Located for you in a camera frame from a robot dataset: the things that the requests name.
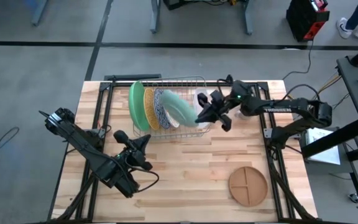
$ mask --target concrete floor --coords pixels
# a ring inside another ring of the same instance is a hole
[[[39,27],[30,24],[30,2],[0,0],[0,40],[94,42],[107,0],[50,0]],[[298,45],[283,20],[288,4],[289,1],[256,1],[255,28],[250,37],[244,34],[238,7],[198,3],[168,11],[162,6],[160,32],[152,35],[148,30],[148,1],[114,0],[103,41]],[[329,1],[331,19],[314,44],[358,45],[355,38],[341,39],[334,28],[336,19],[349,16],[356,4],[352,0]],[[65,144],[45,129],[38,110],[76,110],[92,50],[0,46],[0,137],[13,126],[21,129],[0,152],[0,223],[47,218]],[[290,76],[285,80],[286,86],[308,83],[319,88],[335,72],[337,58],[356,53],[312,51],[309,74]],[[305,50],[101,48],[92,80],[138,73],[161,73],[163,77],[202,75],[205,79],[230,73],[236,79],[274,80],[292,70],[306,70],[307,58]],[[321,97],[335,104],[346,93],[340,81]],[[293,95],[309,98],[312,93],[302,89]],[[335,110],[333,126],[343,126],[357,118],[347,99]],[[320,218],[358,223],[358,205],[346,198],[354,192],[351,181],[330,175],[309,175],[309,179]]]

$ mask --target metal table leg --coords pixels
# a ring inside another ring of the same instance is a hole
[[[150,25],[150,31],[155,34],[158,29],[158,19],[160,15],[161,0],[152,0],[152,22]]]
[[[38,6],[35,9],[34,14],[32,15],[31,23],[34,26],[38,26],[41,20],[42,13],[44,12],[45,6],[47,5],[48,0],[40,0]]]
[[[244,2],[242,3],[242,7],[244,10],[244,20],[246,25],[246,34],[248,35],[252,35],[252,33],[254,32],[254,29],[252,27],[251,14],[249,12],[249,7],[253,4],[253,1],[254,0],[244,0]]]

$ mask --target butcher block tabletop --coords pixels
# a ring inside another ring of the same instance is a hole
[[[286,94],[281,80],[267,82],[272,99],[281,99]],[[84,82],[75,123],[83,129],[92,127],[100,82]],[[226,95],[230,88],[222,87]],[[128,109],[129,87],[115,87],[113,91],[109,125],[112,130],[106,135],[104,153],[113,156],[122,151],[124,145],[113,137],[117,130],[123,130],[135,138]],[[102,103],[100,123],[104,116],[106,97]],[[270,183],[269,170],[259,116],[239,119],[229,113],[232,128],[221,129],[221,123],[211,125],[202,137],[150,141],[146,147],[146,158],[152,163],[152,171],[160,181],[148,190],[125,198],[117,189],[98,185],[94,210],[94,222],[274,222],[277,215]],[[277,126],[293,121],[291,114],[276,113]],[[299,149],[295,140],[288,145]],[[301,154],[284,149],[283,157],[291,191],[313,216],[316,207],[310,189],[308,175]],[[78,193],[85,166],[85,159],[78,151],[66,155],[62,174],[53,201],[51,218],[61,215]],[[229,192],[228,178],[232,172],[243,166],[261,171],[268,183],[265,200],[254,207],[237,203]],[[140,188],[155,180],[154,175],[133,172]],[[85,198],[83,215],[88,211],[89,194]],[[285,217],[287,206],[280,190]]]

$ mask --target yellow plate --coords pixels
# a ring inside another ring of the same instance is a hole
[[[153,130],[160,128],[160,123],[154,112],[154,90],[152,88],[146,88],[144,90],[144,111],[146,112],[147,121]]]

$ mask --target wire dish rack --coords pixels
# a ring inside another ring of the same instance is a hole
[[[201,76],[190,76],[190,77],[179,77],[179,78],[156,78],[140,81],[144,88],[156,88],[163,90],[171,90],[177,94],[181,99],[186,100],[189,105],[195,110],[194,97],[197,88],[206,88],[205,79]],[[184,125],[174,128],[170,126],[165,129],[160,126],[158,130],[150,128],[148,131],[141,131],[133,124],[133,130],[135,136],[143,136],[150,134],[152,139],[173,139],[173,138],[190,138],[190,137],[201,137],[203,134],[209,131],[211,124],[207,124],[203,128],[195,127],[189,128]]]

